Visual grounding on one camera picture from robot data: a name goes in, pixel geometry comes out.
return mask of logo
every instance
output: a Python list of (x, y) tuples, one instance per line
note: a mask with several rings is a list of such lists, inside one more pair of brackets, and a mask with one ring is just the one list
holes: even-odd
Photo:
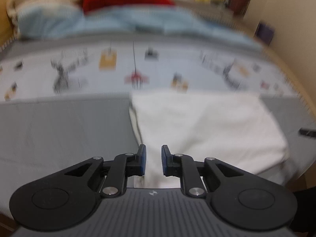
[(157, 193), (156, 191), (152, 190), (151, 192), (149, 192), (149, 194), (150, 194), (151, 196), (155, 196), (155, 195), (157, 195), (158, 193)]

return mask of purple object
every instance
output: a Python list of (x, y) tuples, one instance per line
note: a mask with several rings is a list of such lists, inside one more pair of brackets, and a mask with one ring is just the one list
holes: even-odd
[(260, 22), (255, 36), (257, 36), (259, 39), (261, 39), (266, 45), (269, 45), (272, 41), (272, 38), (274, 36), (274, 29), (268, 27), (266, 24)]

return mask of beige wall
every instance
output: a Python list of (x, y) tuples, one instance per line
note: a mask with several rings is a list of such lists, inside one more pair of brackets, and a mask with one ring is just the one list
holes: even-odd
[(316, 0), (252, 0), (244, 21), (275, 28), (271, 48), (299, 78), (316, 103)]

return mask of ridged gray surface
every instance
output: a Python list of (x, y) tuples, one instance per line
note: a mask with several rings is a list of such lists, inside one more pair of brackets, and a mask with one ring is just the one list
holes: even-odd
[(254, 233), (220, 221), (205, 200), (184, 196), (180, 189), (127, 189), (105, 199), (86, 221), (71, 229), (40, 233), (19, 228), (13, 237), (294, 237), (286, 228)]

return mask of metal pivot screw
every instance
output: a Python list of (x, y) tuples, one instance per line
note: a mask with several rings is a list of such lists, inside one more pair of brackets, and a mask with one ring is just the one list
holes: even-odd
[(194, 187), (189, 189), (189, 193), (194, 196), (202, 195), (205, 191), (202, 188)]
[(106, 195), (114, 195), (118, 193), (118, 189), (113, 186), (103, 188), (102, 192)]

